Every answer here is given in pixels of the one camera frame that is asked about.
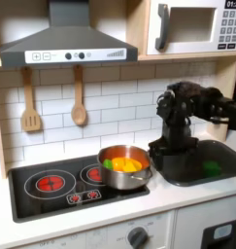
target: white countertop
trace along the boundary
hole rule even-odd
[[[148,187],[151,192],[147,196],[18,224],[12,217],[8,179],[2,180],[0,173],[0,248],[15,247],[202,201],[236,195],[236,177],[182,188],[169,184],[155,172]]]

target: microwave keypad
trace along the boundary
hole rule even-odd
[[[235,48],[236,48],[236,11],[225,10],[222,14],[218,49],[231,50]]]

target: yellow toy food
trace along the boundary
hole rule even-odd
[[[112,164],[114,171],[136,172],[142,170],[142,164],[130,158],[114,158]]]

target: white tile backsplash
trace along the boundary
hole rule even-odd
[[[121,121],[118,124],[118,132],[125,133],[130,131],[150,129],[152,124],[151,119]]]
[[[103,82],[102,95],[137,92],[137,81]]]
[[[120,96],[120,107],[152,104],[152,92],[123,94]]]
[[[118,95],[86,97],[84,107],[87,111],[117,108]]]
[[[44,131],[45,143],[73,140],[83,137],[83,129],[81,127],[63,127],[53,128]]]
[[[118,108],[110,110],[102,110],[102,122],[127,121],[134,120],[136,117],[136,108]]]
[[[65,153],[68,156],[83,157],[96,155],[100,150],[100,137],[72,140],[65,142]]]
[[[35,102],[34,108],[39,115],[42,115],[41,102]],[[24,103],[0,105],[0,120],[21,118],[24,111],[25,111]]]
[[[18,89],[19,102],[25,102],[24,88]],[[33,87],[33,99],[35,101],[54,100],[62,98],[61,85]]]
[[[2,135],[3,147],[5,149],[15,148],[27,145],[43,144],[43,131],[22,132]]]
[[[134,132],[101,137],[102,148],[106,148],[113,145],[132,145],[133,143]]]
[[[136,118],[143,119],[143,118],[152,118],[156,117],[157,105],[145,105],[145,106],[138,106],[136,111]]]
[[[54,160],[62,158],[63,155],[63,142],[24,147],[24,157],[27,161],[40,162],[49,159]]]
[[[43,129],[61,128],[63,127],[62,114],[47,115],[42,117]]]
[[[84,137],[103,136],[118,133],[118,123],[90,124],[84,127]]]
[[[145,63],[92,63],[84,66],[84,106],[87,122],[77,126],[71,117],[75,105],[72,65],[35,67],[32,76],[35,108],[42,130],[24,132],[25,110],[19,70],[0,70],[0,119],[6,162],[32,164],[97,154],[115,144],[148,148],[158,139],[162,119],[156,100],[168,84],[192,80],[203,87],[216,81],[216,62],[198,60]],[[207,123],[192,119],[198,134]]]
[[[18,103],[17,88],[0,89],[0,104]]]
[[[63,85],[63,98],[75,97],[75,85]],[[100,96],[101,83],[84,83],[84,97]]]

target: stove top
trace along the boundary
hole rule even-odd
[[[118,191],[101,181],[96,156],[50,162],[9,171],[13,218],[26,222],[107,204],[150,191]]]

